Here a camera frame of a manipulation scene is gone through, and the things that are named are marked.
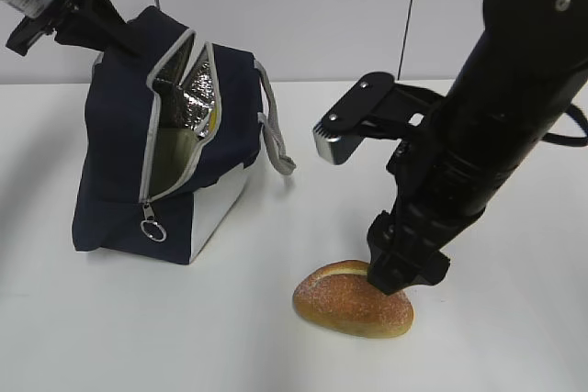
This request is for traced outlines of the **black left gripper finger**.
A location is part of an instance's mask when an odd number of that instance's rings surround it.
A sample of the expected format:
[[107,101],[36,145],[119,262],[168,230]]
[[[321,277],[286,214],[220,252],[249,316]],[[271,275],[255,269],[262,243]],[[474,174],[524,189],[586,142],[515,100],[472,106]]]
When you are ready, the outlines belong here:
[[180,85],[169,80],[156,79],[153,90],[161,99],[159,125],[168,129],[187,129],[187,103]]

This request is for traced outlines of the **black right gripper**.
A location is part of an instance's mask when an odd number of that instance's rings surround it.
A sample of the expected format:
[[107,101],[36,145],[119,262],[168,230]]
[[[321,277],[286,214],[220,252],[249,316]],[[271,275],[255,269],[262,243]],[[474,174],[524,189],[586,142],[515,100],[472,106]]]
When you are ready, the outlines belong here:
[[445,279],[442,248],[480,218],[496,192],[496,162],[484,152],[495,110],[483,102],[445,104],[425,116],[419,137],[400,140],[387,165],[395,203],[367,234],[367,281],[384,295]]

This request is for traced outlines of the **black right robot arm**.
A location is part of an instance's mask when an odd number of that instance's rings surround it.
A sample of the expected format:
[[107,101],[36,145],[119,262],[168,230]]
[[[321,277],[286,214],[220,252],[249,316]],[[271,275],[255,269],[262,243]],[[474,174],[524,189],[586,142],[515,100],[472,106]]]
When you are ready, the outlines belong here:
[[367,233],[368,281],[391,295],[434,286],[442,249],[566,112],[587,80],[587,0],[483,0],[483,33],[415,129],[392,127],[397,195]]

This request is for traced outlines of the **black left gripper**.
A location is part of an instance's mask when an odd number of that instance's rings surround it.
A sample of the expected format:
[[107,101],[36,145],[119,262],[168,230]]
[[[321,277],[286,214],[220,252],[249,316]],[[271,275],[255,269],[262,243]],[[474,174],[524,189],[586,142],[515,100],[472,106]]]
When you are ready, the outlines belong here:
[[141,39],[110,0],[1,1],[24,16],[6,43],[21,56],[44,35],[54,35],[54,40],[65,46],[91,50],[116,47],[131,56],[141,55]]

